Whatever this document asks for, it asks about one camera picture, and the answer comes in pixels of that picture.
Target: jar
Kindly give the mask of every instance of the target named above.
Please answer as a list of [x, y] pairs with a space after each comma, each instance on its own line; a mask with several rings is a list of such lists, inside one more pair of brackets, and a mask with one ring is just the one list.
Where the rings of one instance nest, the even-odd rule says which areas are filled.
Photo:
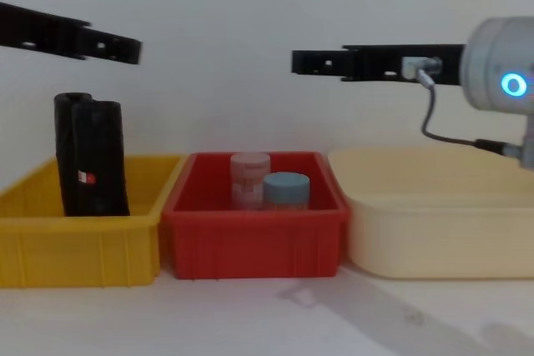
[[236, 153], [230, 158], [232, 205], [238, 210], [257, 210], [263, 206], [263, 181], [270, 173], [267, 153]]
[[310, 179], [298, 173], [272, 173], [264, 178], [264, 208], [306, 210], [310, 201]]

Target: blue led light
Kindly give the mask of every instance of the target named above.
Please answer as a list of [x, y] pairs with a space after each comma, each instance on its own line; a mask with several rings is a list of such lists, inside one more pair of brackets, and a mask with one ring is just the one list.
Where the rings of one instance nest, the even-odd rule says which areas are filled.
[[[511, 83], [516, 83], [516, 88], [510, 88]], [[519, 74], [510, 73], [501, 80], [502, 90], [510, 96], [520, 97], [526, 93], [526, 80]]]

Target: blue lid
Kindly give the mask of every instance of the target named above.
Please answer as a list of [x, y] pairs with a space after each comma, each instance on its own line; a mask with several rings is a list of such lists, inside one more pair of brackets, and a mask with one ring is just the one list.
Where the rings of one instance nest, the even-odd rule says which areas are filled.
[[298, 173], [272, 173], [264, 178], [264, 201], [271, 203], [308, 203], [310, 179]]

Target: black cable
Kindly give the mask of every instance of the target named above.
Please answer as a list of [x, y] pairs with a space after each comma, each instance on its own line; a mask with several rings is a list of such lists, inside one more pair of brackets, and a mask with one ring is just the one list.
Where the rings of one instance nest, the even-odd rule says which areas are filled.
[[432, 114], [434, 113], [434, 108], [436, 106], [436, 84], [434, 83], [434, 80], [431, 78], [431, 76], [423, 69], [419, 69], [417, 71], [417, 81], [423, 87], [428, 89], [428, 92], [430, 93], [428, 110], [426, 111], [425, 118], [423, 119], [423, 124], [421, 125], [421, 132], [423, 133], [423, 135], [436, 141], [454, 143], [457, 145], [473, 146], [477, 149], [486, 150], [487, 152], [500, 154], [501, 156], [508, 156], [512, 158], [521, 157], [521, 148], [510, 143], [491, 141], [490, 139], [477, 139], [476, 141], [468, 141], [466, 139], [448, 138], [442, 137], [441, 135], [435, 135], [434, 133], [429, 133], [428, 124], [432, 118]]
[[467, 139], [442, 137], [441, 135], [435, 135], [434, 133], [428, 132], [428, 123], [430, 122], [432, 118], [432, 114], [434, 113], [434, 107], [436, 105], [436, 89], [434, 88], [434, 85], [430, 85], [427, 89], [430, 92], [430, 100], [428, 102], [428, 110], [426, 111], [425, 119], [423, 120], [423, 124], [421, 125], [421, 132], [423, 133], [423, 135], [425, 135], [426, 137], [430, 139], [434, 139], [440, 142], [455, 143], [458, 145], [466, 145], [466, 146], [474, 146], [475, 142], [468, 141]]

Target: red label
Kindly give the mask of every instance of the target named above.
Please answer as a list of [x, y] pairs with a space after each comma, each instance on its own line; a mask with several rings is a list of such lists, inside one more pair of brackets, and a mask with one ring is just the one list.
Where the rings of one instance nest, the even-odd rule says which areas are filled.
[[88, 183], [93, 185], [97, 182], [97, 178], [94, 176], [93, 173], [85, 173], [83, 171], [78, 171], [78, 181], [80, 183]]

